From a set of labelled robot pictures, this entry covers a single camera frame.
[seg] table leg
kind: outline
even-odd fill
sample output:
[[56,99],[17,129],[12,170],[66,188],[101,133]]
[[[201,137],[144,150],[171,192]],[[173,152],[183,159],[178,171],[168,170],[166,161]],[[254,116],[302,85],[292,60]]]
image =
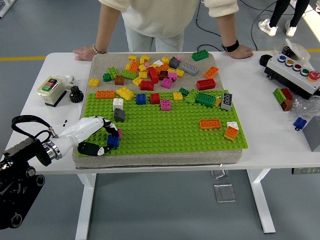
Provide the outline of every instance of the table leg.
[[0,18],[3,18],[3,16],[6,14],[6,12],[9,10],[9,8],[14,4],[16,0],[3,0],[4,7],[0,10]]
[[263,232],[265,234],[275,233],[275,226],[271,218],[271,214],[268,208],[267,200],[264,194],[264,190],[261,185],[261,180],[270,171],[268,169],[247,169],[248,177],[250,180],[255,204],[260,216]]
[[78,177],[84,185],[84,189],[78,225],[76,228],[75,240],[86,240],[88,236],[91,206],[95,192],[96,176],[96,173],[78,174]]

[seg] gray floor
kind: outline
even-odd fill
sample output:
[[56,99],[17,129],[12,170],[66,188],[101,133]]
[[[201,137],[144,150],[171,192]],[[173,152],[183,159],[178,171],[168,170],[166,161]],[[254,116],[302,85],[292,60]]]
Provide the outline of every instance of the gray floor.
[[[315,8],[315,0],[310,5]],[[271,0],[245,1],[263,10]],[[237,38],[255,48],[251,27],[261,10],[238,2]],[[0,19],[0,58],[46,56],[71,52],[95,42],[100,3],[85,0],[16,0]],[[289,7],[286,14],[294,12]],[[219,37],[196,26],[195,18],[185,32],[184,51],[195,52],[202,44],[221,49]],[[275,37],[258,29],[252,35],[258,50],[272,50],[285,41],[284,15]],[[262,15],[259,21],[268,18]],[[216,22],[202,5],[198,24],[218,33]],[[319,40],[304,20],[292,42],[306,49],[319,49]],[[212,47],[200,49],[215,51]],[[122,19],[109,46],[109,52],[127,52]],[[43,60],[0,61],[0,151],[10,138],[11,119],[20,114],[41,69]],[[320,53],[311,53],[311,64],[320,69]],[[229,180],[213,180],[208,171],[117,173],[98,175],[92,206],[89,240],[318,240],[320,175],[291,175],[290,169],[273,169],[262,186],[277,233],[264,234],[244,170],[230,171]],[[237,201],[217,203],[216,183],[231,183]],[[76,175],[47,175],[46,184],[18,229],[0,230],[1,240],[74,239],[83,185]]]

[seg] green baseplate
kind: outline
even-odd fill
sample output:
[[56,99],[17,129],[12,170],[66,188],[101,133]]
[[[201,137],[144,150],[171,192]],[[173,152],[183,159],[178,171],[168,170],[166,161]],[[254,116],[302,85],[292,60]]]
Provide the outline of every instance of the green baseplate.
[[[228,90],[201,91],[222,97]],[[107,155],[135,155],[156,153],[182,153],[247,149],[248,144],[240,125],[235,107],[227,111],[200,103],[174,100],[172,92],[159,92],[161,100],[171,101],[171,111],[161,111],[160,104],[150,104],[150,93],[145,93],[147,104],[137,105],[136,98],[123,102],[125,121],[115,122],[113,99],[96,99],[88,93],[84,117],[100,116],[113,121],[122,130],[120,146]],[[220,119],[220,129],[200,129],[200,119]],[[227,122],[237,122],[239,132],[234,141],[224,137]],[[108,133],[100,129],[86,142],[106,146]]]

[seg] person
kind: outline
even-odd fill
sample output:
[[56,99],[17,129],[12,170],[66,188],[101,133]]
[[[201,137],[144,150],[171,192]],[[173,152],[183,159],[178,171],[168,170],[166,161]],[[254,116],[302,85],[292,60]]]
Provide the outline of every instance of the person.
[[[287,21],[284,25],[286,30],[286,35],[288,37],[293,37],[297,30],[297,25],[302,15],[306,11],[310,0],[297,0],[295,4],[295,10],[292,20]],[[277,32],[277,24],[284,12],[287,10],[290,4],[290,0],[277,0],[275,4],[275,8],[271,18],[267,18],[264,21],[260,21],[258,26],[261,31],[268,34],[270,37],[274,37]]]
[[[198,0],[99,0],[101,2],[96,42],[77,48],[76,60],[92,61],[94,55],[107,53],[120,13],[124,20],[130,52],[150,52],[154,41],[157,52],[181,52],[184,30],[193,19]],[[204,0],[209,15],[216,18],[222,47],[234,59],[253,55],[239,45],[235,30],[237,0]]]

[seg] white sneaker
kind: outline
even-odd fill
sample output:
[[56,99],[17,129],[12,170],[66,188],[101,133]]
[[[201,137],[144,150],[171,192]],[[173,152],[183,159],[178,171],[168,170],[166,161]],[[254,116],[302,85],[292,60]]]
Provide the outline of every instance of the white sneaker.
[[297,27],[290,26],[290,21],[287,21],[286,24],[284,25],[284,28],[286,30],[286,35],[288,37],[293,37],[295,35],[295,32],[297,30]]
[[277,26],[270,27],[269,24],[270,24],[270,18],[267,18],[264,21],[260,21],[258,26],[261,31],[265,32],[270,37],[274,37],[276,35],[278,27]]

